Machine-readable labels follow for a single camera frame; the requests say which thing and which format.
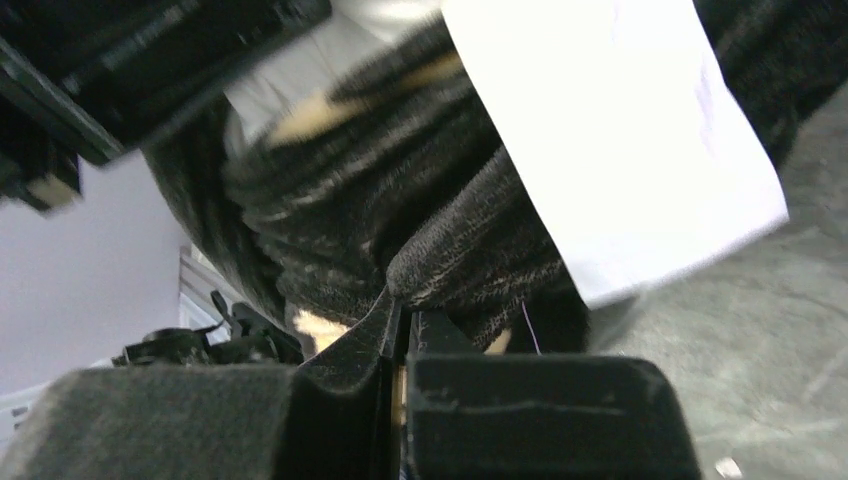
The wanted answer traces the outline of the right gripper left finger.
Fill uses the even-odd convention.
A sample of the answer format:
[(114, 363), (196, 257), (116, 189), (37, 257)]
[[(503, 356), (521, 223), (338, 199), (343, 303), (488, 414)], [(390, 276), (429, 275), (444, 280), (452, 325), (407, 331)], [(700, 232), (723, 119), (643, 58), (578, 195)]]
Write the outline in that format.
[(401, 307), (381, 294), (335, 343), (282, 364), (71, 372), (1, 462), (5, 479), (394, 479)]

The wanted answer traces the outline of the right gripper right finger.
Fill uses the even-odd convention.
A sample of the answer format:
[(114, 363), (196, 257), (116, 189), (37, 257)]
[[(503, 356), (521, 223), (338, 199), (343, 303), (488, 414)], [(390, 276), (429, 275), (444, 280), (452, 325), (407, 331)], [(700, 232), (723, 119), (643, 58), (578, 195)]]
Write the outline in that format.
[(698, 479), (673, 386), (652, 362), (486, 355), (441, 312), (411, 320), (405, 464), (414, 479)]

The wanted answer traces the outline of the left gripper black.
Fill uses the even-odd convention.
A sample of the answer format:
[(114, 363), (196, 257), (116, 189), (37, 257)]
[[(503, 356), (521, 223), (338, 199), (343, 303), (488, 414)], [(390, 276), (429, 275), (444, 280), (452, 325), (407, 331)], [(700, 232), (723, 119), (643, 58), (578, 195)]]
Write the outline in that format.
[(5, 1), (1, 196), (48, 212), (103, 167), (171, 135), (327, 1)]

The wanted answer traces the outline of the black pillowcase with beige flowers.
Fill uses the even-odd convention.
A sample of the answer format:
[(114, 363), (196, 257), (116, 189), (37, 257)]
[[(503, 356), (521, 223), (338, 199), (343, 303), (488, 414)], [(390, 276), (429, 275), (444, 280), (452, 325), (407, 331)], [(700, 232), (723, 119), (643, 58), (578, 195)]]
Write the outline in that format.
[(847, 80), (843, 1), (341, 1), (145, 160), (191, 241), (322, 350), (381, 294), (481, 349), (783, 224)]

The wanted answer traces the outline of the white pillow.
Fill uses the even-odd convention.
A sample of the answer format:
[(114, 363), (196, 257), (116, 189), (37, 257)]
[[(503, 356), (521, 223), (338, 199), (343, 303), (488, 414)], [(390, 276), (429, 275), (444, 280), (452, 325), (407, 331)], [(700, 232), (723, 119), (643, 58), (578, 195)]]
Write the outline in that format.
[(339, 1), (232, 98), (228, 194), (329, 315), (562, 282), (604, 306), (785, 224), (775, 169), (690, 1)]

